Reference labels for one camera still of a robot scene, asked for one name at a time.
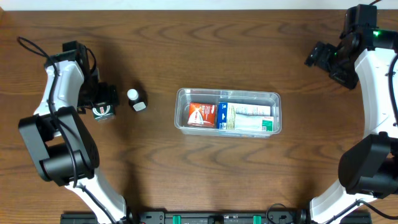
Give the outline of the green square box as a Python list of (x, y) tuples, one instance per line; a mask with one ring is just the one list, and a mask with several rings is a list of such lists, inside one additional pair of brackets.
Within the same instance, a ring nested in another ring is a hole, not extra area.
[(93, 117), (96, 121), (105, 121), (115, 117), (113, 105), (97, 106), (92, 109)]

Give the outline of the dark bottle white cap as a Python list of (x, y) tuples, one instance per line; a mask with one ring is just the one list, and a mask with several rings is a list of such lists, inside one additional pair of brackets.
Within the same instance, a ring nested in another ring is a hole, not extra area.
[(147, 99), (146, 96), (137, 91), (136, 89), (129, 89), (127, 91), (127, 97), (128, 97), (128, 103), (129, 106), (134, 110), (134, 111), (142, 111), (147, 108)]

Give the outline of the red cardboard box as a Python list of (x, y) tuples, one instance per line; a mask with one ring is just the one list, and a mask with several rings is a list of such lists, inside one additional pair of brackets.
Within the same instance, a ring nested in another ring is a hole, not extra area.
[(214, 128), (216, 109), (216, 105), (212, 104), (190, 103), (187, 124), (202, 128)]

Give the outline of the white green box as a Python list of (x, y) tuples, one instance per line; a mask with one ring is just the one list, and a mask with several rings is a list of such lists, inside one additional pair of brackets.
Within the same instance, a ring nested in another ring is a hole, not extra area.
[(274, 117), (237, 114), (234, 120), (234, 128), (243, 131), (273, 132)]

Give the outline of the blue illustrated box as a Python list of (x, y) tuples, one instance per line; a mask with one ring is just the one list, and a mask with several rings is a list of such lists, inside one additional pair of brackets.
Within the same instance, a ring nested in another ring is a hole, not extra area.
[(221, 102), (218, 106), (217, 128), (230, 131), (243, 131), (234, 128), (234, 120), (237, 114), (271, 116), (271, 107)]

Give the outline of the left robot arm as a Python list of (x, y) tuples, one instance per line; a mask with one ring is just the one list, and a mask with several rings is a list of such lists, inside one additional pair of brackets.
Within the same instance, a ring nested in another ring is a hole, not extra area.
[(79, 196), (97, 223), (134, 223), (125, 198), (101, 172), (97, 145), (80, 118), (86, 110), (108, 117), (119, 103), (115, 87), (98, 81), (87, 53), (68, 50), (47, 59), (43, 98), (18, 129), (42, 179)]

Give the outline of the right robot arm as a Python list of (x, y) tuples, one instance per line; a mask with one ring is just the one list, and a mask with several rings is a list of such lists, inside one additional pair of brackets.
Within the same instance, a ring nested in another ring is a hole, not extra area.
[(341, 223), (362, 205), (397, 194), (397, 32), (354, 26), (338, 46), (317, 43), (306, 60), (353, 89), (361, 85), (364, 134), (346, 151), (338, 180), (310, 201), (300, 221)]

